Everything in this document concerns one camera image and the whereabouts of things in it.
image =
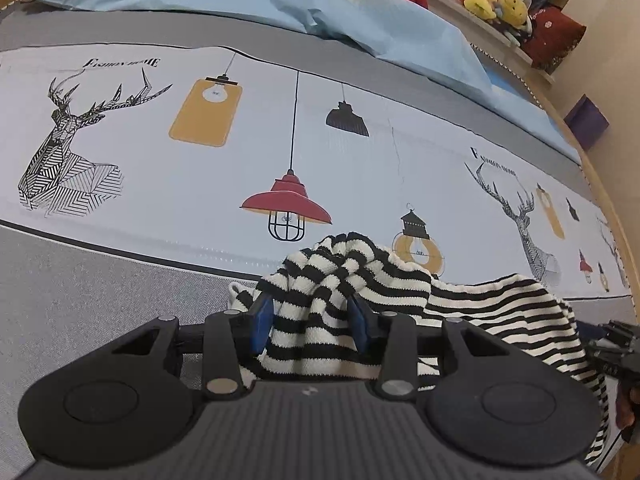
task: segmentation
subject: light bulb drawing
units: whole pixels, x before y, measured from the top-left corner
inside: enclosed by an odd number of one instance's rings
[[[207,88],[202,93],[202,97],[210,103],[223,103],[229,95],[226,93],[225,86],[217,82],[212,87]]]

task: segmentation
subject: striped cloth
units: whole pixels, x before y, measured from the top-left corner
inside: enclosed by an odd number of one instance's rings
[[[445,317],[462,317],[570,374],[598,397],[602,409],[587,464],[602,452],[609,427],[604,377],[586,361],[571,307],[532,278],[513,274],[481,285],[451,285],[350,233],[289,255],[255,289],[239,283],[229,289],[230,307],[239,310],[248,309],[262,291],[274,298],[267,346],[242,363],[247,386],[255,379],[375,378],[380,362],[358,354],[348,327],[345,298],[357,292],[373,310],[409,314],[420,325],[440,327]],[[437,359],[420,358],[417,366],[420,389],[433,388]]]

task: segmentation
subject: hanging lamp illustration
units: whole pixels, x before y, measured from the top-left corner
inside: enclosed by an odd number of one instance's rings
[[[338,107],[331,110],[326,117],[327,126],[337,128],[344,132],[352,132],[363,137],[369,137],[367,125],[364,119],[353,113],[353,108],[348,104],[344,97],[344,83],[340,83],[342,87],[342,101],[338,102]]]
[[[566,199],[566,202],[569,205],[569,214],[576,222],[579,222],[580,218],[578,217],[578,212],[575,210],[574,206],[571,205],[568,198]]]
[[[538,184],[538,187],[536,188],[536,194],[538,195],[538,199],[542,204],[542,209],[545,210],[546,218],[549,220],[554,234],[561,240],[564,240],[564,231],[562,230],[562,225],[560,224],[560,220],[558,219],[558,215],[556,214],[554,205],[551,202],[551,195],[549,195],[548,192],[542,189],[540,184]]]
[[[305,235],[306,222],[330,224],[331,216],[306,194],[304,184],[293,172],[293,145],[296,134],[296,109],[298,107],[298,80],[296,75],[296,100],[293,108],[291,151],[289,169],[276,179],[271,190],[250,196],[240,206],[242,209],[269,216],[269,234],[281,242],[297,242]]]
[[[587,260],[584,259],[582,251],[580,251],[580,270],[584,272],[584,277],[587,280],[587,283],[591,283],[591,273],[593,272],[593,269],[587,263]]]
[[[234,52],[221,75],[194,83],[174,119],[169,137],[216,148],[226,144],[242,95],[242,87],[227,76],[236,55]]]
[[[604,273],[604,269],[602,269],[602,265],[598,262],[598,270],[600,271],[600,283],[602,284],[604,290],[606,292],[609,291],[609,280],[607,279],[606,274]]]
[[[444,257],[424,221],[414,213],[411,204],[406,206],[409,212],[400,218],[404,228],[394,238],[394,252],[402,261],[415,262],[438,278],[444,272]]]

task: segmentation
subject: deer head illustration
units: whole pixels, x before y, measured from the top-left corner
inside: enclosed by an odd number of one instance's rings
[[[598,222],[600,223],[600,236],[602,236],[604,243],[606,243],[607,247],[609,248],[609,252],[616,261],[616,267],[618,268],[618,273],[620,274],[622,285],[624,285],[625,288],[629,288],[629,282],[626,278],[625,269],[622,266],[622,259],[620,258],[620,252],[618,251],[618,246],[616,245],[616,239],[612,238],[611,242],[609,242],[602,229],[603,226],[609,229],[609,223],[602,221],[600,218],[598,218]]]
[[[523,200],[520,192],[518,192],[520,205],[518,206],[518,213],[516,214],[511,208],[509,201],[498,192],[495,182],[492,182],[492,186],[489,186],[484,181],[484,178],[482,178],[481,171],[484,166],[484,162],[480,164],[475,173],[471,171],[471,168],[469,168],[468,165],[465,164],[465,166],[482,190],[484,190],[484,192],[491,198],[496,200],[502,206],[502,211],[505,215],[515,222],[518,227],[518,234],[520,235],[522,248],[525,252],[525,256],[527,257],[533,277],[544,285],[558,285],[560,282],[558,260],[556,260],[555,256],[552,254],[545,253],[545,251],[540,250],[540,248],[533,243],[531,236],[529,235],[529,224],[531,222],[529,219],[529,213],[533,211],[536,205],[533,193],[529,194],[526,192],[527,198],[526,200]]]
[[[95,102],[82,114],[71,113],[71,96],[79,84],[64,93],[64,84],[81,75],[77,72],[56,85],[54,78],[47,93],[56,105],[51,118],[54,126],[38,151],[33,155],[18,183],[20,202],[29,209],[47,208],[47,213],[84,215],[107,198],[118,196],[122,176],[114,164],[96,164],[71,152],[71,142],[80,128],[96,124],[105,113],[120,108],[144,104],[166,92],[171,85],[149,95],[151,84],[142,69],[144,86],[140,92],[120,101],[122,85],[110,101]]]

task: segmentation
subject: yellow lamp illustration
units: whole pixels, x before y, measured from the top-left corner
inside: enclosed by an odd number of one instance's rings
[[[242,87],[226,75],[235,57],[223,74],[194,83],[169,130],[172,139],[216,148],[226,144],[242,94]]]
[[[424,221],[412,208],[401,218],[404,229],[394,238],[394,252],[404,262],[415,262],[438,278],[444,272],[444,257],[427,233]]]
[[[538,195],[538,199],[542,204],[542,208],[545,210],[546,218],[549,220],[554,234],[561,240],[564,240],[564,231],[562,230],[562,225],[560,225],[560,220],[558,219],[558,215],[556,214],[554,205],[551,202],[551,195],[549,195],[548,192],[542,189],[540,187],[540,184],[538,184],[536,194]]]

